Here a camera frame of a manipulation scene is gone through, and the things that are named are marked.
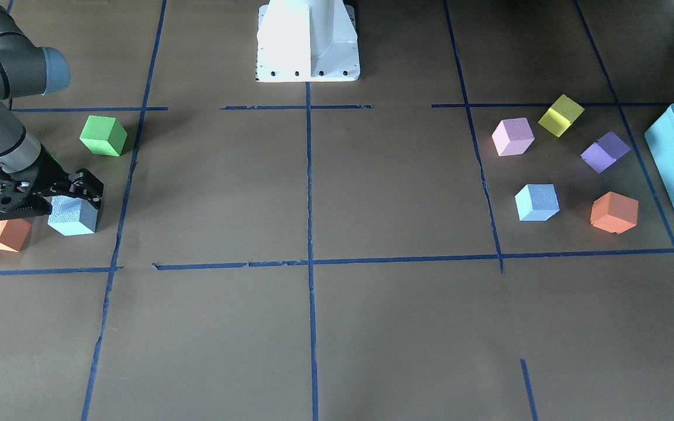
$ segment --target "orange cube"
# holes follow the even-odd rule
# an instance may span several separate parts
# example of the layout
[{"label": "orange cube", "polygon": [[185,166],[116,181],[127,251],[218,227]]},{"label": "orange cube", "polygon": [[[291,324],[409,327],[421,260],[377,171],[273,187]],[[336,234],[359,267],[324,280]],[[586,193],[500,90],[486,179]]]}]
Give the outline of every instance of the orange cube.
[{"label": "orange cube", "polygon": [[636,226],[639,201],[625,195],[608,192],[592,205],[592,226],[607,232],[621,234]]},{"label": "orange cube", "polygon": [[21,251],[29,232],[30,223],[24,219],[0,221],[0,250]]}]

